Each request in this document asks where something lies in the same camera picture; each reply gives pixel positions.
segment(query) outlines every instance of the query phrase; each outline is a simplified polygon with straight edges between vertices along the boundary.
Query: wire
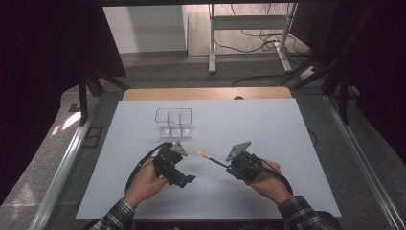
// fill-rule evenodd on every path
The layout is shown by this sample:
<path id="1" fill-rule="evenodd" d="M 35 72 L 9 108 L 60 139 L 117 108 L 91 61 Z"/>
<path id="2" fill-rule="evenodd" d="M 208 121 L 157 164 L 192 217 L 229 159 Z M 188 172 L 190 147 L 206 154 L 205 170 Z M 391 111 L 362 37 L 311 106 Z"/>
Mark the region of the wire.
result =
<path id="1" fill-rule="evenodd" d="M 250 50 L 250 51 L 243 51 L 243 50 L 239 50 L 239 49 L 237 49 L 237 48 L 231 47 L 231 46 L 220 45 L 220 44 L 217 43 L 216 40 L 214 40 L 214 42 L 215 42 L 215 44 L 216 44 L 217 46 L 219 46 L 219 47 L 227 48 L 227 49 L 231 49 L 231 50 L 235 50 L 235 51 L 242 52 L 242 53 L 253 53 L 253 52 L 257 51 L 257 50 L 262 49 L 262 47 L 264 46 L 264 44 L 262 44 L 262 45 L 259 46 L 257 49 Z"/>
<path id="2" fill-rule="evenodd" d="M 292 38 L 293 39 L 293 50 L 296 52 L 296 54 L 301 54 L 301 52 L 299 52 L 297 49 L 296 49 L 296 37 L 294 37 L 294 36 L 292 36 L 292 35 L 287 35 L 287 37 L 290 37 L 290 38 Z"/>
<path id="3" fill-rule="evenodd" d="M 293 60 L 292 57 L 303 57 L 303 56 L 309 57 L 309 55 L 288 55 L 287 58 L 290 60 L 290 62 L 294 63 L 295 65 L 301 65 L 301 63 L 298 63 L 295 60 Z"/>
<path id="4" fill-rule="evenodd" d="M 235 80 L 231 84 L 232 87 L 235 87 L 235 84 L 242 82 L 242 81 L 247 81 L 247 80 L 252 80 L 252 79 L 265 79 L 265 78 L 270 78 L 270 77 L 285 77 L 288 76 L 287 74 L 284 75 L 263 75 L 263 76 L 253 76 L 253 77 L 248 77 L 248 78 L 243 78 L 240 80 Z"/>
<path id="5" fill-rule="evenodd" d="M 263 159 L 260 159 L 263 163 L 265 163 L 265 164 L 267 164 L 269 167 L 271 167 L 271 169 L 272 170 L 274 170 L 275 172 L 278 172 L 277 170 L 275 170 L 275 168 L 274 167 L 272 167 L 268 162 L 266 162 L 265 160 L 263 160 Z"/>
<path id="6" fill-rule="evenodd" d="M 274 4 L 274 12 L 275 12 L 275 14 L 278 14 L 277 8 L 276 8 L 276 5 L 275 5 L 275 4 Z"/>
<path id="7" fill-rule="evenodd" d="M 151 157 L 151 155 L 157 151 L 158 149 L 160 149 L 161 147 L 168 145 L 168 142 L 164 142 L 161 145 L 155 147 L 155 149 L 151 150 L 149 153 L 147 153 L 147 155 L 141 159 L 140 162 L 138 162 L 137 166 L 135 166 L 134 170 L 132 171 L 131 175 L 129 176 L 126 184 L 125 184 L 125 192 L 128 190 L 129 186 L 131 185 L 132 179 L 134 178 L 135 174 L 138 172 L 138 170 L 140 170 L 141 166 L 144 165 L 144 163 L 146 163 L 146 161 Z"/>
<path id="8" fill-rule="evenodd" d="M 311 142 L 313 143 L 313 147 L 316 147 L 317 146 L 317 136 L 316 136 L 316 134 L 314 134 L 314 132 L 312 130 L 310 130 L 309 128 L 307 129 L 307 132 L 310 133 L 313 136 L 314 142 L 313 142 L 313 140 Z"/>
<path id="9" fill-rule="evenodd" d="M 302 63 L 300 66 L 298 66 L 295 71 L 294 74 L 289 75 L 286 79 L 282 80 L 282 82 L 280 83 L 280 86 L 284 86 L 288 81 L 290 81 L 293 77 L 297 76 L 298 73 L 302 73 L 305 68 L 310 64 L 310 62 L 312 62 L 315 59 L 315 57 L 310 57 L 309 59 L 307 59 L 304 63 Z"/>
<path id="10" fill-rule="evenodd" d="M 260 12 L 262 12 L 262 10 L 265 8 L 265 4 L 263 3 L 262 4 L 262 8 L 258 11 L 258 13 L 257 14 L 259 14 Z"/>
<path id="11" fill-rule="evenodd" d="M 282 80 L 276 81 L 276 82 L 271 84 L 271 87 L 276 86 L 277 84 L 280 84 L 281 82 L 282 82 Z"/>

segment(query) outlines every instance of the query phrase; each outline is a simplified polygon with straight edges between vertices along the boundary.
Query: metal frame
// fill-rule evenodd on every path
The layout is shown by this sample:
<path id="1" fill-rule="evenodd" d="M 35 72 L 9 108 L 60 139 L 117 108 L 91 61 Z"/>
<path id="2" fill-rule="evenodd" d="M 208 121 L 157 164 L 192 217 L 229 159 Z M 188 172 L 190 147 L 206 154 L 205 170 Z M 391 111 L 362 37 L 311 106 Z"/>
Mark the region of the metal frame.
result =
<path id="1" fill-rule="evenodd" d="M 72 168 L 72 165 L 75 162 L 76 156 L 79 151 L 79 147 L 83 138 L 85 137 L 90 124 L 92 123 L 93 118 L 95 117 L 96 108 L 100 101 L 100 98 L 93 98 L 89 106 L 89 117 L 86 123 L 83 126 L 79 126 L 77 131 L 72 138 L 71 143 L 69 144 L 68 149 L 66 150 L 59 167 L 56 170 L 55 176 L 51 182 L 51 185 L 48 187 L 47 193 L 42 199 L 41 204 L 36 211 L 34 219 L 30 225 L 31 230 L 44 229 L 47 225 L 48 219 L 50 218 L 52 211 L 56 205 L 56 201 L 59 197 L 60 192 L 62 191 L 63 185 L 65 184 L 66 178 L 69 175 L 69 171 Z"/>
<path id="2" fill-rule="evenodd" d="M 355 158 L 362 174 L 364 174 L 365 179 L 371 187 L 375 198 L 380 205 L 384 215 L 386 216 L 389 224 L 391 224 L 392 229 L 406 229 L 406 226 L 397 211 L 397 208 L 389 196 L 388 192 L 380 182 L 375 171 L 373 170 L 365 152 L 360 147 L 358 141 L 356 140 L 354 134 L 351 131 L 350 126 L 348 126 L 341 118 L 338 112 L 338 106 L 335 103 L 333 96 L 324 96 L 325 102 L 328 109 L 330 110 L 335 122 L 340 128 L 341 133 L 346 139 L 347 144 L 350 147 L 352 155 Z"/>
<path id="3" fill-rule="evenodd" d="M 214 4 L 210 14 L 209 73 L 215 74 L 215 31 L 220 30 L 283 30 L 281 42 L 277 42 L 277 52 L 285 72 L 291 72 L 289 60 L 284 52 L 287 34 L 292 24 L 297 3 L 293 3 L 288 15 L 230 15 L 215 16 Z"/>
<path id="4" fill-rule="evenodd" d="M 123 83 L 113 77 L 107 76 L 101 71 L 96 69 L 83 70 L 79 75 L 79 99 L 80 99 L 80 123 L 79 126 L 83 126 L 86 123 L 88 117 L 87 111 L 87 93 L 86 86 L 94 97 L 101 97 L 104 89 L 99 81 L 99 77 L 113 83 L 114 85 L 122 88 L 122 90 L 131 89 L 131 86 Z"/>

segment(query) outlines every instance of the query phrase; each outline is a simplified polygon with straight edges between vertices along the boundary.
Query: white wall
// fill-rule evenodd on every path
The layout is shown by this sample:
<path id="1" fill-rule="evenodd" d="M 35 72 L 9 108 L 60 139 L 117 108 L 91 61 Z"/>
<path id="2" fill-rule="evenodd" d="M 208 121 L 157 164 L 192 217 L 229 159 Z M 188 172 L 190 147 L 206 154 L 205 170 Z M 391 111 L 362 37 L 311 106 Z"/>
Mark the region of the white wall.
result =
<path id="1" fill-rule="evenodd" d="M 186 50 L 182 6 L 103 9 L 120 54 Z"/>

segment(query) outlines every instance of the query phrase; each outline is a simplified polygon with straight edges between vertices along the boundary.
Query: right hand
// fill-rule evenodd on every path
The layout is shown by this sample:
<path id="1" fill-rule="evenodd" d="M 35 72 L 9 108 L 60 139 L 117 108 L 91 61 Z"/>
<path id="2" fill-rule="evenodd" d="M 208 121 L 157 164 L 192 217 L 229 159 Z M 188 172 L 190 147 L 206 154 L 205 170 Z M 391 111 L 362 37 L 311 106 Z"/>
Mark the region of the right hand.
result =
<path id="1" fill-rule="evenodd" d="M 277 162 L 265 161 L 279 173 L 281 172 L 281 167 Z M 273 170 L 264 162 L 262 162 L 262 166 Z M 272 199 L 277 205 L 293 197 L 278 178 L 267 172 L 261 172 L 253 181 L 245 181 L 245 184 L 251 186 L 260 195 Z"/>
<path id="2" fill-rule="evenodd" d="M 152 158 L 144 163 L 132 179 L 131 185 L 125 193 L 124 200 L 132 208 L 148 198 L 155 196 L 168 183 L 164 177 L 157 178 Z"/>

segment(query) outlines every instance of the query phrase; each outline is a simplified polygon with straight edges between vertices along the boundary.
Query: transparent cup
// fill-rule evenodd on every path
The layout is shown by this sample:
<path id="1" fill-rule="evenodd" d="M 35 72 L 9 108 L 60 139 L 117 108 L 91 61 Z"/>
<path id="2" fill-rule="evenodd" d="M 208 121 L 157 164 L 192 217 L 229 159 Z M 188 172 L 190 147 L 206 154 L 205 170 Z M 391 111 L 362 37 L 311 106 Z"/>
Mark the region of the transparent cup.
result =
<path id="1" fill-rule="evenodd" d="M 191 108 L 158 108 L 155 123 L 161 137 L 192 137 Z"/>

